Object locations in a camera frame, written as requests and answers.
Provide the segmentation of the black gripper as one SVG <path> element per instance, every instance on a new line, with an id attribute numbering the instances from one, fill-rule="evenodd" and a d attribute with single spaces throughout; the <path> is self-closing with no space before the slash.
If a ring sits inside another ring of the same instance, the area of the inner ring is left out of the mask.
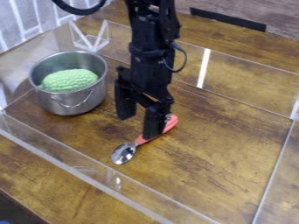
<path id="1" fill-rule="evenodd" d="M 131 67 L 117 69 L 117 115 L 121 120 L 137 115 L 137 104 L 145 113 L 143 138 L 163 134 L 174 97 L 169 92 L 173 81 L 175 50 L 170 46 L 150 48 L 131 43 Z"/>

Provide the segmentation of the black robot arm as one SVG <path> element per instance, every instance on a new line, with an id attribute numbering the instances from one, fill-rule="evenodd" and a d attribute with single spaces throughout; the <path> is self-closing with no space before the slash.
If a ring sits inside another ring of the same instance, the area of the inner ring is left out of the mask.
<path id="1" fill-rule="evenodd" d="M 121 66 L 115 81 L 117 114 L 122 120 L 137 115 L 137 107 L 146 108 L 143 138 L 163 134 L 174 97 L 167 86 L 174 67 L 175 43 L 181 37 L 181 23 L 174 0 L 126 0 L 133 41 L 129 45 L 131 67 Z"/>

